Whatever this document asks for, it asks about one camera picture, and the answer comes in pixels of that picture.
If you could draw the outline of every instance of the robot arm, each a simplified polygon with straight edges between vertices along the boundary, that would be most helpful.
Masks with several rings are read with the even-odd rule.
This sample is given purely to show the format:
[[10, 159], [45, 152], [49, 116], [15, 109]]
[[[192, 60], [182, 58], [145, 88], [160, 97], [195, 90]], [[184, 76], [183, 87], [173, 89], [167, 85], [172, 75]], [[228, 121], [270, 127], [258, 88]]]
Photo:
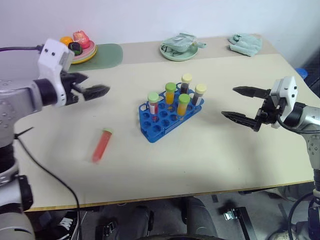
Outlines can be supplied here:
[[296, 102], [298, 90], [293, 76], [276, 81], [272, 89], [264, 90], [255, 87], [240, 86], [233, 90], [247, 96], [264, 99], [255, 119], [237, 112], [223, 111], [230, 120], [252, 128], [258, 132], [261, 124], [272, 124], [272, 127], [283, 128], [300, 134], [306, 141], [309, 160], [314, 173], [314, 202], [308, 210], [309, 237], [318, 240], [320, 236], [320, 108]]
[[104, 96], [109, 87], [95, 85], [82, 88], [88, 77], [67, 73], [74, 53], [63, 43], [48, 39], [39, 60], [39, 78], [35, 80], [0, 80], [0, 239], [34, 239], [32, 226], [23, 211], [33, 204], [27, 177], [19, 175], [14, 158], [15, 123], [42, 107], [77, 103], [83, 95], [88, 101]]

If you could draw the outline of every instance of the test tube rack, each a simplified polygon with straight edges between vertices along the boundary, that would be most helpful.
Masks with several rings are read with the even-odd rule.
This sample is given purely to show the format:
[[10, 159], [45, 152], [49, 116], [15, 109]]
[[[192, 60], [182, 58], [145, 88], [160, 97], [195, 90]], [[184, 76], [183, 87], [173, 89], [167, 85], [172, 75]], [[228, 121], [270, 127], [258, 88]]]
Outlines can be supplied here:
[[[159, 97], [162, 97], [162, 100], [158, 102], [157, 114], [150, 113], [148, 102], [145, 102], [139, 106], [140, 129], [142, 134], [150, 143], [155, 143], [164, 135], [168, 134], [171, 130], [175, 129], [193, 115], [200, 112], [202, 109], [201, 105], [205, 102], [204, 99], [201, 100], [198, 106], [194, 106], [190, 101], [185, 115], [177, 115], [180, 85], [181, 82], [176, 84], [173, 104], [166, 104], [165, 91], [159, 94]], [[189, 95], [194, 93], [195, 92], [191, 89], [188, 90]]]

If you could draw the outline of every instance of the black cable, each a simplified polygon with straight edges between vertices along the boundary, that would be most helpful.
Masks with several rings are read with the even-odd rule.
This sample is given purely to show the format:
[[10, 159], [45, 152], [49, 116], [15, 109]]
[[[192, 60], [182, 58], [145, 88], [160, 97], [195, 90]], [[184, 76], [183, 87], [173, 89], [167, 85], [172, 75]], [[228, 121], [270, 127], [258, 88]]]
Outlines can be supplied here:
[[295, 129], [295, 128], [292, 128], [290, 126], [287, 126], [285, 125], [285, 123], [281, 120], [281, 114], [278, 113], [275, 115], [276, 116], [276, 120], [278, 121], [278, 123], [284, 128], [284, 129], [287, 129], [291, 132], [294, 132], [296, 134], [320, 134], [320, 130], [298, 130], [298, 129]]
[[297, 206], [299, 205], [299, 203], [301, 203], [304, 199], [306, 199], [307, 197], [312, 196], [314, 193], [313, 192], [309, 192], [305, 195], [303, 195], [302, 197], [300, 197], [297, 201], [295, 201], [295, 203], [293, 204], [290, 212], [289, 212], [289, 216], [288, 216], [288, 234], [289, 234], [289, 239], [290, 240], [294, 240], [293, 236], [292, 236], [292, 230], [291, 230], [291, 221], [292, 221], [292, 216], [294, 215], [294, 211], [296, 210]]
[[12, 51], [12, 50], [38, 50], [42, 51], [43, 45], [38, 46], [8, 46], [8, 47], [0, 47], [0, 52], [4, 51]]
[[308, 209], [312, 208], [314, 206], [314, 203], [315, 203], [315, 198], [312, 198], [312, 200], [309, 202]]
[[77, 235], [79, 236], [79, 240], [82, 240], [82, 231], [81, 231], [81, 219], [80, 219], [80, 205], [79, 205], [79, 200], [76, 195], [76, 193], [72, 190], [71, 187], [69, 187], [64, 181], [62, 181], [59, 177], [54, 175], [52, 172], [50, 172], [48, 169], [46, 169], [44, 166], [42, 166], [30, 153], [30, 151], [27, 149], [25, 144], [22, 142], [22, 140], [19, 138], [19, 136], [16, 137], [16, 139], [19, 141], [21, 144], [22, 148], [26, 152], [26, 154], [31, 158], [31, 160], [42, 170], [44, 170], [46, 173], [51, 175], [53, 178], [55, 178], [58, 182], [60, 182], [63, 186], [65, 186], [73, 195], [75, 201], [76, 201], [76, 211], [77, 211], [77, 218], [78, 218], [78, 229], [77, 229]]

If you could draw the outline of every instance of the towel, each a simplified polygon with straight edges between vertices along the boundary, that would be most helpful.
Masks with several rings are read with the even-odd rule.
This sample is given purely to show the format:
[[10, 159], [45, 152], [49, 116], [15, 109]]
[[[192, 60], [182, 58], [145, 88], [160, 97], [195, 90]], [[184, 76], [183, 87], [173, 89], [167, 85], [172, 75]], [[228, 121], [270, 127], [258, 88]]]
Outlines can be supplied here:
[[236, 34], [228, 38], [232, 44], [229, 45], [231, 51], [252, 57], [262, 48], [262, 39], [248, 34]]

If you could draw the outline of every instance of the white wall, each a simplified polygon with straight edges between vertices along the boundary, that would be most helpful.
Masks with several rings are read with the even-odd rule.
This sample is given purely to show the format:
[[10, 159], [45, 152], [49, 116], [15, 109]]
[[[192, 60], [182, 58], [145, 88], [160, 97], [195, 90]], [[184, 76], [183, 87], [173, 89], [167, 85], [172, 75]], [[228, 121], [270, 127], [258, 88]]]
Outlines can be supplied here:
[[2, 0], [0, 47], [77, 30], [98, 44], [258, 33], [299, 67], [320, 48], [319, 10], [320, 0]]

